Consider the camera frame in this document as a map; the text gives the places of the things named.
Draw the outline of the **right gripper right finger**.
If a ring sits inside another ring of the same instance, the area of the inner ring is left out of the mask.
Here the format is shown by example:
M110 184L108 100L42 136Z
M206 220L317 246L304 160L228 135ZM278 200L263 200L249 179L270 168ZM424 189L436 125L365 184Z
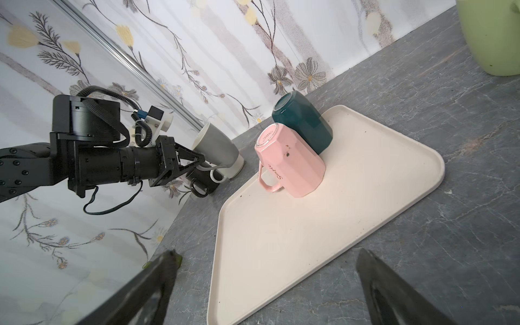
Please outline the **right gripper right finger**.
M372 251L361 249L356 270L373 324L453 324Z

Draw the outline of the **pink mug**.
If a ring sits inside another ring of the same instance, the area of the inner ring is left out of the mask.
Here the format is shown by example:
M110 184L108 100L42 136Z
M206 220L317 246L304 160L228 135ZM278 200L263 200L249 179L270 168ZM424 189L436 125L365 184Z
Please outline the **pink mug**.
M326 165L310 145L282 123L272 123L255 142L259 157L258 182L267 192L285 189L301 198L318 188Z

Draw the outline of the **white mug red inside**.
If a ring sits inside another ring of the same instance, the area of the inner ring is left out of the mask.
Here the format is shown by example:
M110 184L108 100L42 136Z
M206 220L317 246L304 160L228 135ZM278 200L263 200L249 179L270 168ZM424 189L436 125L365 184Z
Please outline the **white mug red inside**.
M235 163L228 168L219 168L210 171L210 178L217 184L224 183L226 180L231 180L236 177L244 167L245 160L239 154Z

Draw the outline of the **light green mug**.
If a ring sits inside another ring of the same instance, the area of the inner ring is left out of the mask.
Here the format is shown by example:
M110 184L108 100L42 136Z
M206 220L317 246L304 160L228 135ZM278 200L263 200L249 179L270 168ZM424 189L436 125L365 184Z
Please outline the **light green mug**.
M519 74L519 2L457 1L463 35L471 54L487 73Z

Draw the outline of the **grey mug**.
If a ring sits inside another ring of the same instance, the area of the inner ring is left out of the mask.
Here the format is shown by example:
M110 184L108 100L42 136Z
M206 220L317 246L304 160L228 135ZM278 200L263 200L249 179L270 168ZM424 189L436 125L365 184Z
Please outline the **grey mug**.
M197 166L201 171L229 168L237 160L239 150L231 139L210 122L199 132L192 145L192 151L200 153L213 167Z

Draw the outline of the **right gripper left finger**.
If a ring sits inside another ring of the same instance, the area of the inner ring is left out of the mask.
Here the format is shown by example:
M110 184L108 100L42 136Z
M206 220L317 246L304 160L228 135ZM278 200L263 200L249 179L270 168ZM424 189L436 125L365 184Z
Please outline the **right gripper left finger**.
M165 251L79 324L163 324L183 257Z

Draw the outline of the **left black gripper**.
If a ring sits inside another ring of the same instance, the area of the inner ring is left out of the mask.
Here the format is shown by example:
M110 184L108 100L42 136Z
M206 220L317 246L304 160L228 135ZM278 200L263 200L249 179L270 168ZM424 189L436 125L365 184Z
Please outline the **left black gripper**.
M148 180L150 187L166 186L169 182L192 172L205 162L203 154L177 144L173 137L166 135L160 135L157 138L156 149L158 175ZM189 164L180 165L185 161L188 161Z

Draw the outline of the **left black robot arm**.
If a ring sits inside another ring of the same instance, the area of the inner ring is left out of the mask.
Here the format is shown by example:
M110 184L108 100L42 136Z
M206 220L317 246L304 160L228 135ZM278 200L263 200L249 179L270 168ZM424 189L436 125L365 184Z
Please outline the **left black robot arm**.
M205 162L172 137L155 138L146 115L133 100L99 86L56 96L48 143L1 149L1 201L63 180L81 198L104 184L165 186Z

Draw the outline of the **black mug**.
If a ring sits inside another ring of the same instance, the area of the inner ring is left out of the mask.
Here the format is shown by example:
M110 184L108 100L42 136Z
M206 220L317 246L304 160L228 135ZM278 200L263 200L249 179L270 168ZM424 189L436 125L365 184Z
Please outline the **black mug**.
M219 184L211 179L209 171L194 169L186 176L188 189L197 197L204 198L215 192Z

